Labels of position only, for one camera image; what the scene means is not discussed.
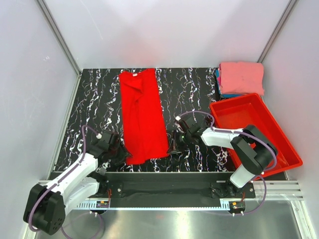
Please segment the red t shirt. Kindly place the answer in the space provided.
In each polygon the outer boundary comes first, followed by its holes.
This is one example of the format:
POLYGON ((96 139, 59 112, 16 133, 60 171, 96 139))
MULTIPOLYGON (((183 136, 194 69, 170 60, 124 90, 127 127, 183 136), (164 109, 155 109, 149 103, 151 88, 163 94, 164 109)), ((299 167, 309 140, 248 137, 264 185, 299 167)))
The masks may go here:
POLYGON ((155 69, 119 75, 127 164, 167 156, 168 139, 155 69))

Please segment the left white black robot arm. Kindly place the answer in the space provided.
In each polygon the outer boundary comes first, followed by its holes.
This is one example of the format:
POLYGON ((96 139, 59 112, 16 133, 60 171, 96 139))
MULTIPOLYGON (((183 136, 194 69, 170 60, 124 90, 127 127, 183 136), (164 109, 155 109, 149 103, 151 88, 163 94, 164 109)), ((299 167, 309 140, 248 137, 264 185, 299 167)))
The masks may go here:
POLYGON ((84 145, 83 153, 63 173, 45 185, 32 187, 23 220, 33 232, 55 234, 76 206, 91 196, 107 193, 107 179, 97 169, 109 160, 121 164, 131 156, 117 133, 97 134, 90 145, 84 145))

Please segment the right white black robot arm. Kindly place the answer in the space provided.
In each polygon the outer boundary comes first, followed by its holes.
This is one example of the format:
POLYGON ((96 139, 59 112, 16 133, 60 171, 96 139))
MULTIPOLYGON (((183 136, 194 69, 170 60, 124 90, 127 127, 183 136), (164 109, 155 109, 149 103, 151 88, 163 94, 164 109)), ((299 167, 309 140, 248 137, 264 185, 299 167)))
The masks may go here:
POLYGON ((230 176, 228 184, 236 189, 262 175, 271 162, 277 162, 277 148, 254 125, 239 129, 201 127, 194 119, 181 117, 176 118, 175 124, 177 129, 172 132, 167 154, 182 153, 191 144, 234 150, 241 165, 230 176))

